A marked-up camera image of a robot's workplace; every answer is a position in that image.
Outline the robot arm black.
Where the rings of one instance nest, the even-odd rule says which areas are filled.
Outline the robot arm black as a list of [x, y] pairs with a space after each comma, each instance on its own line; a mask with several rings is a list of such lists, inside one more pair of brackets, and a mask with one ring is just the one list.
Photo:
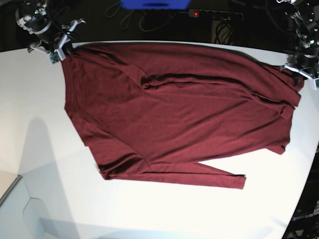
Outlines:
[[54, 9], [53, 13], [50, 13], [49, 6], [48, 0], [25, 0], [15, 11], [15, 20], [20, 28], [38, 38], [37, 42], [28, 46], [27, 51], [44, 53], [51, 64], [55, 64], [70, 54], [72, 48], [67, 44], [76, 39], [76, 27], [86, 21], [80, 18], [61, 25], [56, 19], [65, 9]]
[[287, 69], [297, 73], [306, 79], [317, 82], [319, 80], [319, 22], [315, 18], [314, 11], [305, 0], [278, 0], [278, 4], [288, 3], [294, 8], [294, 12], [288, 17], [295, 22], [295, 32], [283, 30], [271, 14], [269, 1], [265, 1], [267, 15], [273, 25], [284, 34], [292, 34], [298, 39], [294, 53], [288, 57], [287, 63], [281, 66], [281, 70]]

